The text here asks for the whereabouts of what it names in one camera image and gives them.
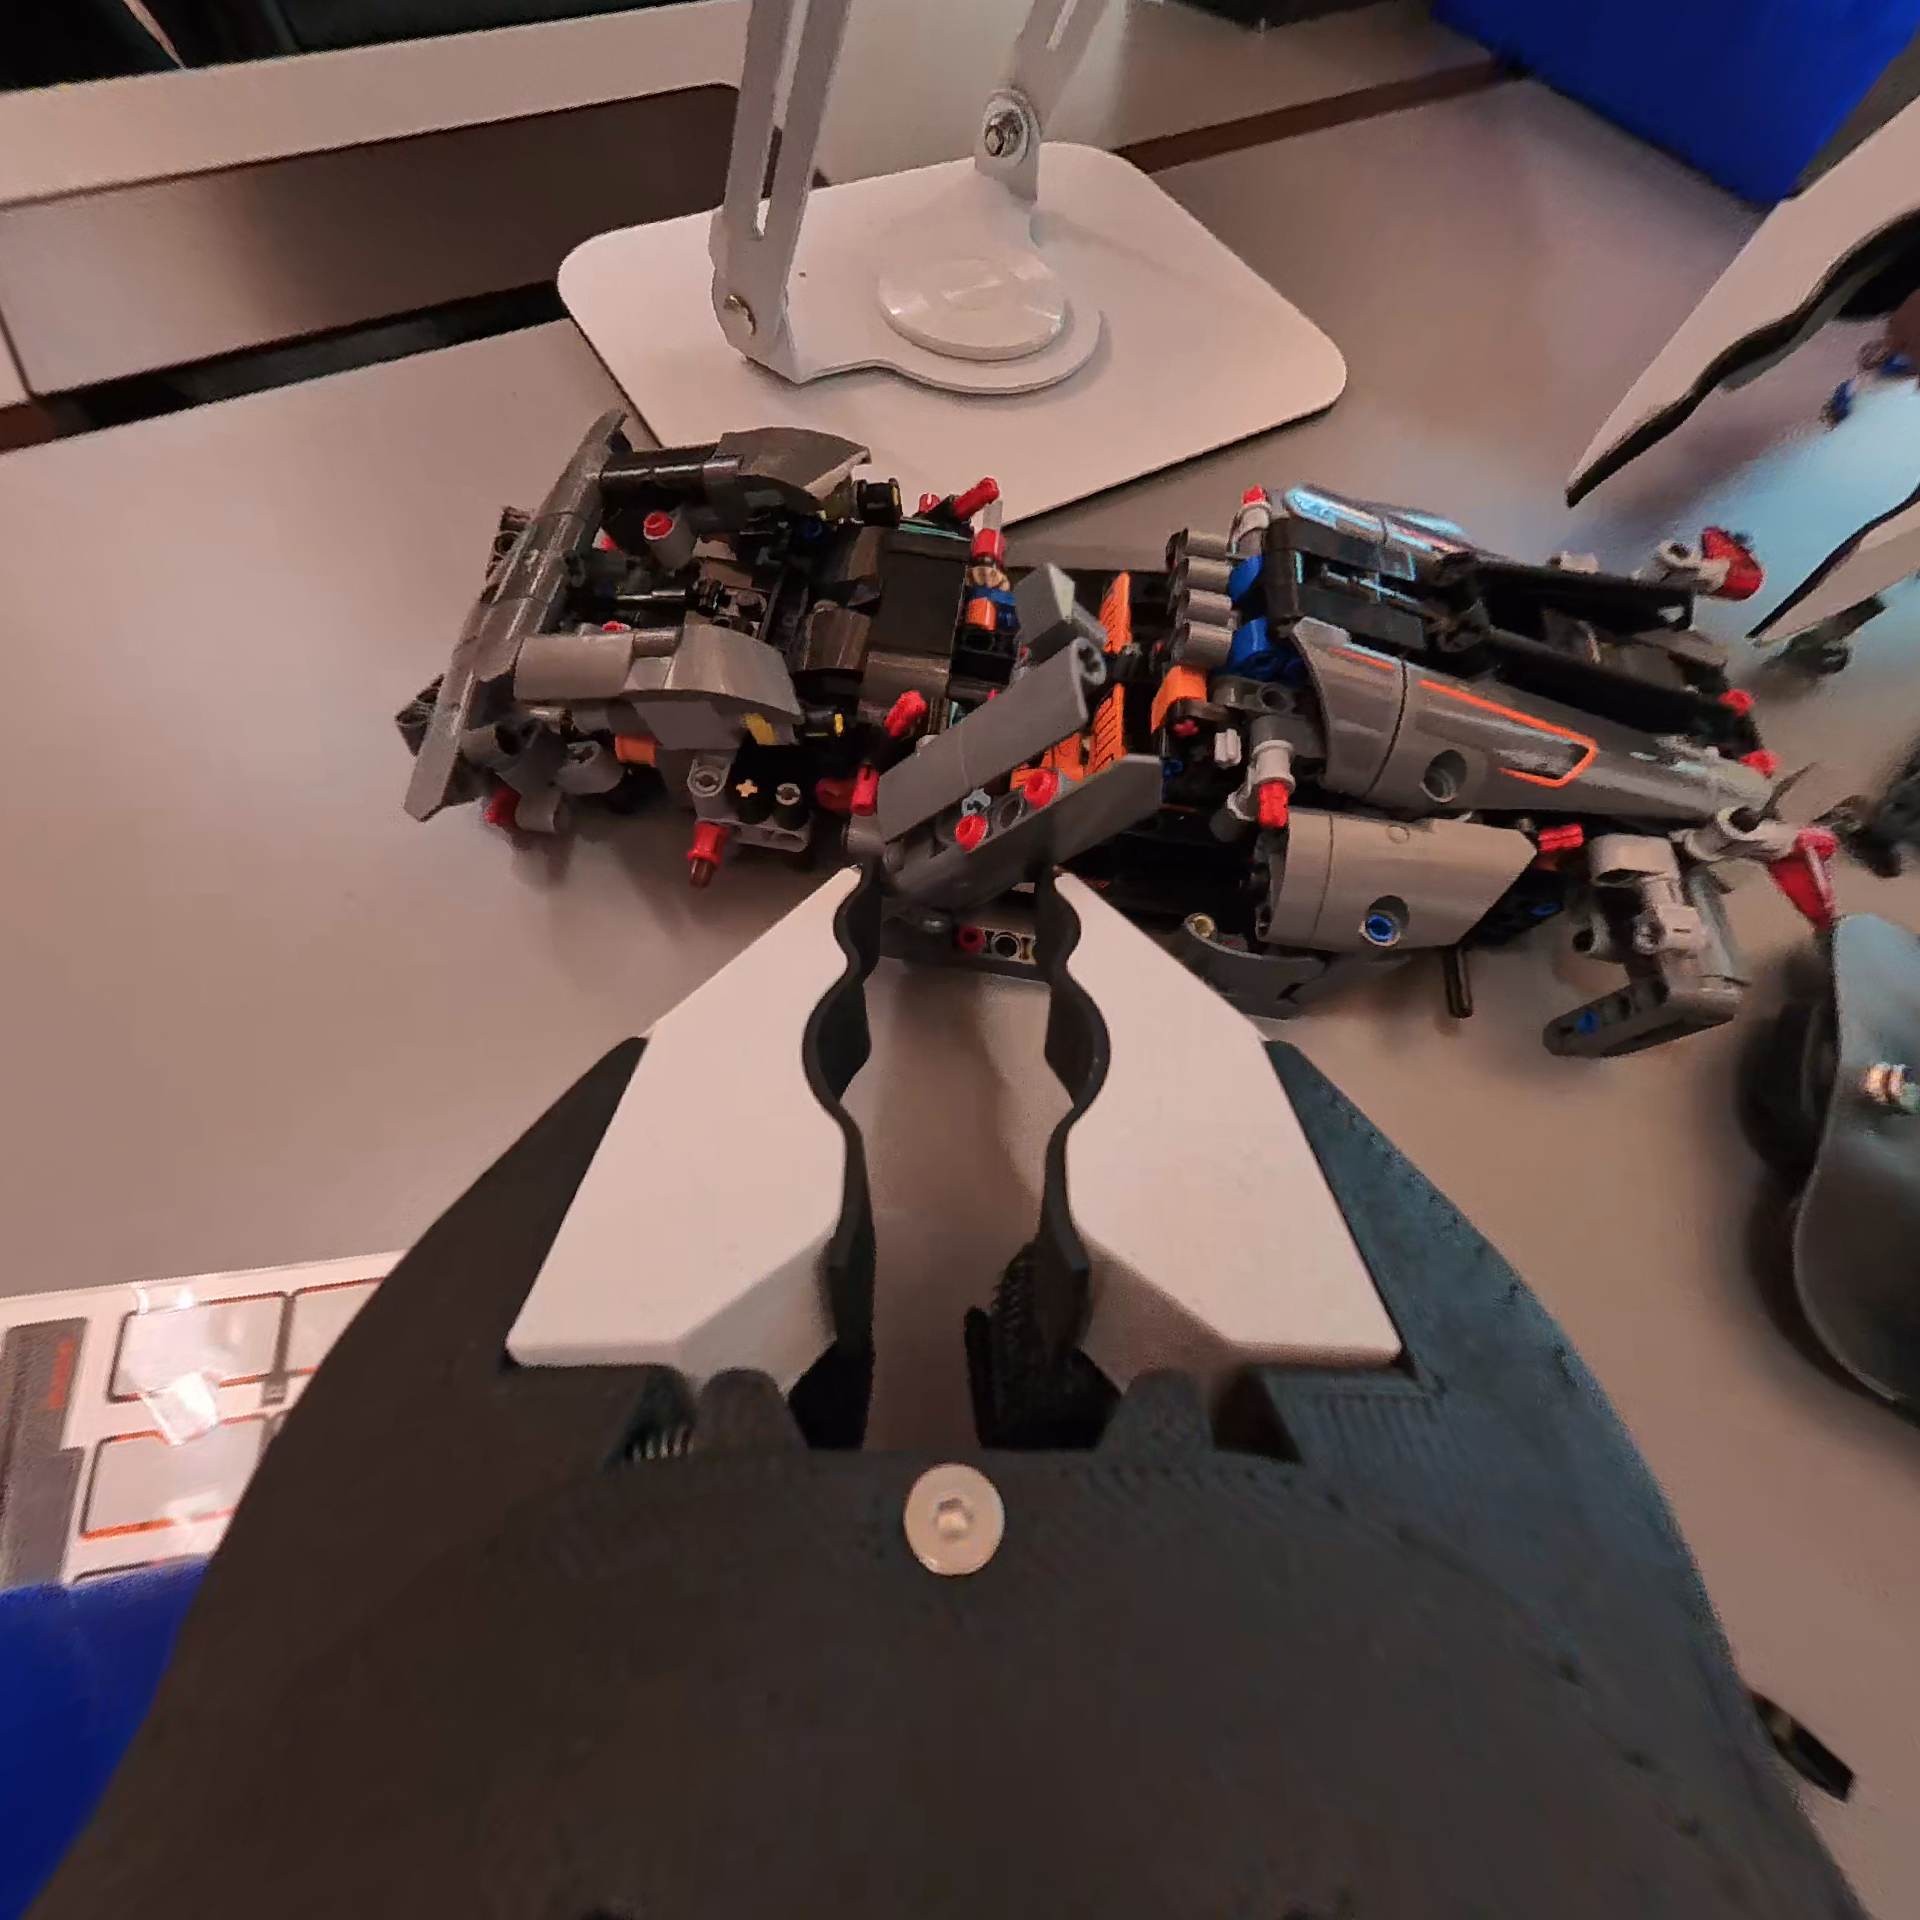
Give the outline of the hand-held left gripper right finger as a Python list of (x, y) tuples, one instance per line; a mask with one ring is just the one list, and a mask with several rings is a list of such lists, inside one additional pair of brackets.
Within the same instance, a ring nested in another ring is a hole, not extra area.
[(1214, 1413), (1262, 1367), (1395, 1367), (1402, 1333), (1251, 1018), (1068, 873), (1035, 885), (1035, 958), (1070, 1105), (1038, 1225), (968, 1313), (976, 1438), (1089, 1448), (1142, 1375), (1186, 1375)]

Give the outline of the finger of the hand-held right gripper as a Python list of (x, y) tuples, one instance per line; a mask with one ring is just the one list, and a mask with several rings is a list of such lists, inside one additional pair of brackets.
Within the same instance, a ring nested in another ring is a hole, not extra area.
[(1565, 503), (1605, 484), (1715, 390), (1758, 376), (1916, 263), (1918, 102), (1780, 201), (1653, 354), (1573, 465)]
[(1884, 593), (1918, 572), (1918, 488), (1843, 538), (1748, 640), (1788, 640)]

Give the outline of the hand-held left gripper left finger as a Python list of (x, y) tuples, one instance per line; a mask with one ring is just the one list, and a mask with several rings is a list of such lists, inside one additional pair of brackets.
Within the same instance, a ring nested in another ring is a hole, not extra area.
[(873, 1404), (878, 877), (844, 868), (662, 1015), (507, 1333), (522, 1367), (752, 1370), (819, 1448)]

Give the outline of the grey lego car model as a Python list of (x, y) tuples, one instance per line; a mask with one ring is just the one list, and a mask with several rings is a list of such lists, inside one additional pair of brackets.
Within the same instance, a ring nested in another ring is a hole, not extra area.
[[(776, 425), (641, 447), (600, 416), (545, 498), (505, 509), (443, 669), (395, 716), (404, 808), (480, 804), (561, 836), (662, 800), (688, 880), (729, 856), (851, 854), (878, 780), (1091, 638), (1112, 693), (1013, 772), (1162, 764), (1158, 813), (1062, 865), (1251, 1017), (1568, 924), (1619, 973), (1547, 1021), (1613, 1057), (1739, 1013), (1725, 905), (1765, 873), (1818, 936), (1830, 828), (1788, 815), (1752, 696), (1696, 599), (1760, 582), (1722, 528), (1641, 572), (1526, 564), (1446, 519), (1251, 487), (1154, 567), (1016, 567), (1001, 488), (907, 495), (851, 441)], [(901, 956), (1033, 976), (1035, 885), (880, 924)]]

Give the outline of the grey lego panel assembly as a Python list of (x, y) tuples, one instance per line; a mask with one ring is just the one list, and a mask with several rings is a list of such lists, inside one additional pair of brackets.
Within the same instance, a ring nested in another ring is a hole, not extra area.
[(849, 847), (875, 865), (896, 916), (968, 916), (1158, 813), (1153, 753), (1059, 775), (1042, 800), (1011, 786), (1018, 768), (1082, 734), (1112, 690), (1108, 655), (1077, 638), (878, 780), (870, 824), (853, 828)]

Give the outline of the lego sticker sheet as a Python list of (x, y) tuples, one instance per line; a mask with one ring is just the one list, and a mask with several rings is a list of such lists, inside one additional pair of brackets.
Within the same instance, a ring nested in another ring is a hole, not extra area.
[(2, 1300), (2, 1588), (210, 1557), (401, 1252)]

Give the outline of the blue plastic bin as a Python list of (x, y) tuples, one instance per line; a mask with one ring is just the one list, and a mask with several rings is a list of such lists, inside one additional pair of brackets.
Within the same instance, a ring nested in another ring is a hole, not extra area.
[(1434, 1), (1432, 15), (1758, 204), (1797, 186), (1918, 26), (1916, 1)]
[(19, 1917), (101, 1802), (206, 1562), (2, 1592), (2, 1916)]

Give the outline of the white desk lamp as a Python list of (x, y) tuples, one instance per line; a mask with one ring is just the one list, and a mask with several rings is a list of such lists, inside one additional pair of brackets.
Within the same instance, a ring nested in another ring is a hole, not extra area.
[(814, 185), (851, 6), (752, 6), (723, 204), (557, 289), (653, 441), (790, 425), (1035, 519), (1321, 416), (1331, 336), (1116, 153), (1045, 127), (1107, 5), (1033, 5), (969, 157)]

